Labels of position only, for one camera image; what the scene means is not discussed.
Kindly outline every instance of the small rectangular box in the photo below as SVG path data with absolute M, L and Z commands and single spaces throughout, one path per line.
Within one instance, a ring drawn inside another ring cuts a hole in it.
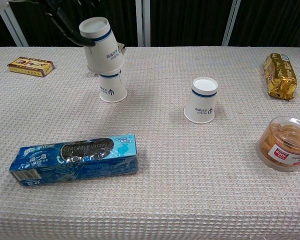
M 9 70 L 14 73 L 28 74 L 37 77 L 45 77 L 55 66 L 52 61 L 41 60 L 29 57 L 19 57 L 7 65 Z
M 136 173 L 136 137 L 21 147 L 9 171 L 23 186 Z

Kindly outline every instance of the gold wrapped snack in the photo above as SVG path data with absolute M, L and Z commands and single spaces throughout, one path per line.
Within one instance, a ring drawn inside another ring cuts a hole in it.
M 285 100 L 294 98 L 297 77 L 287 55 L 271 53 L 263 69 L 270 96 Z

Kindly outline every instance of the stacked paper cups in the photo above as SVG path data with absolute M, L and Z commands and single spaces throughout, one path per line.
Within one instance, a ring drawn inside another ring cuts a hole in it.
M 125 57 L 118 49 L 118 43 L 104 17 L 92 17 L 79 25 L 80 34 L 92 39 L 93 47 L 84 47 L 90 71 L 99 74 L 100 98 L 116 103 L 126 98 L 127 90 L 121 77 Z

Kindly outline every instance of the paper cup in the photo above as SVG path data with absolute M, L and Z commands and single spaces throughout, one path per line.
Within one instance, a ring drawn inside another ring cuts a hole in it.
M 104 17 L 92 17 L 79 25 L 80 34 L 94 41 L 95 46 L 84 47 L 85 56 L 90 71 L 105 74 L 119 71 L 125 63 L 125 57 L 118 49 L 118 43 Z
M 100 98 L 107 103 L 120 102 L 127 96 L 125 83 L 121 77 L 121 70 L 99 74 Z
M 193 80 L 189 100 L 184 115 L 196 124 L 205 124 L 215 117 L 218 83 L 210 77 Z

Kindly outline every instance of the clear plastic tub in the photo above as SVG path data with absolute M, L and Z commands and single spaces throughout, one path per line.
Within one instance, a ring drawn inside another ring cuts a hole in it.
M 269 167 L 292 172 L 300 167 L 300 120 L 279 116 L 272 119 L 256 144 L 256 152 Z

